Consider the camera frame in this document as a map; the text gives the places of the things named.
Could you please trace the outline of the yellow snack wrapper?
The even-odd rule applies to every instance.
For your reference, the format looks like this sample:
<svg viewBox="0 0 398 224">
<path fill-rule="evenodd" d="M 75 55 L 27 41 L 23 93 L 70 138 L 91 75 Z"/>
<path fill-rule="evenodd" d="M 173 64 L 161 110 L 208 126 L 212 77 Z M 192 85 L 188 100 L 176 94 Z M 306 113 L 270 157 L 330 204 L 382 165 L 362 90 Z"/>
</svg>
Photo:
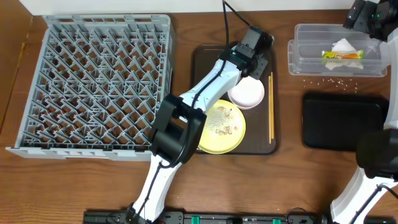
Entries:
<svg viewBox="0 0 398 224">
<path fill-rule="evenodd" d="M 322 51 L 322 58 L 324 59 L 339 59 L 339 60 L 361 60 L 363 59 L 363 50 L 351 52 L 333 52 Z"/>
</svg>

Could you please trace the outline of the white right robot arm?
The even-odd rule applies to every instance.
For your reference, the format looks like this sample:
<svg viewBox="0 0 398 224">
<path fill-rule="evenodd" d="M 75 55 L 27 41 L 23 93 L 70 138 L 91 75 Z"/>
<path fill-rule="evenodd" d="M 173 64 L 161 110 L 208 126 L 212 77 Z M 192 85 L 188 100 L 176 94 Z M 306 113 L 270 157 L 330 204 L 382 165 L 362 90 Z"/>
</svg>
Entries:
<svg viewBox="0 0 398 224">
<path fill-rule="evenodd" d="M 397 0 L 355 0 L 343 24 L 386 42 L 391 61 L 391 92 L 384 129 L 362 138 L 358 167 L 320 223 L 364 223 L 368 212 L 397 185 Z"/>
</svg>

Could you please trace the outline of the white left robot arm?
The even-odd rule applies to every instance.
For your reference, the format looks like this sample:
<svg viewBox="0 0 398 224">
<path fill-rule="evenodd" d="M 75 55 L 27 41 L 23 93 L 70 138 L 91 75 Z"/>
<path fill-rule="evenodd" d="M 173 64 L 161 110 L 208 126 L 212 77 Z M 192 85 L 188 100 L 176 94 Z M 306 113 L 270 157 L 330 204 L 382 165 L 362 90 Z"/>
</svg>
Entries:
<svg viewBox="0 0 398 224">
<path fill-rule="evenodd" d="M 126 212 L 127 223 L 152 223 L 164 210 L 165 197 L 178 168 L 196 151 L 206 112 L 242 77 L 259 78 L 274 37 L 252 25 L 242 41 L 224 50 L 209 73 L 180 96 L 161 102 L 149 135 L 150 169 L 139 198 Z"/>
</svg>

